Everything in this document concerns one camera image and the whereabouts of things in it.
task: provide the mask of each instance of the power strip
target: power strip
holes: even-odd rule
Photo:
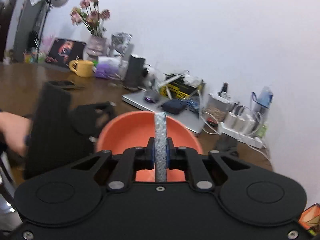
[[[233,129],[227,128],[223,122],[219,123],[218,133],[219,134],[225,133],[225,134],[237,139],[239,142],[243,142],[245,144],[256,147],[258,149],[261,149],[263,146],[263,142],[258,137],[254,137],[254,138],[246,137],[242,133],[239,133],[239,132],[234,131]]]

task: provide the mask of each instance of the orange bowl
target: orange bowl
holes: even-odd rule
[[[111,120],[102,130],[97,141],[97,151],[111,150],[121,154],[127,148],[146,147],[150,137],[155,136],[154,113],[133,111],[121,114]],[[194,148],[202,154],[198,139],[182,123],[167,116],[167,136],[175,147]],[[184,181],[184,172],[167,170],[167,181]],[[154,170],[137,171],[136,181],[155,181]]]

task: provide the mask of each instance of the gray speckled strip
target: gray speckled strip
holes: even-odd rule
[[[165,113],[155,113],[155,179],[167,181],[167,120]]]

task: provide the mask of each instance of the dark brown door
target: dark brown door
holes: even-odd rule
[[[9,26],[17,0],[0,0],[0,62],[3,60]]]

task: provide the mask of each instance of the skin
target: skin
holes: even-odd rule
[[[0,140],[20,156],[26,151],[25,137],[30,131],[31,121],[22,116],[0,112]]]

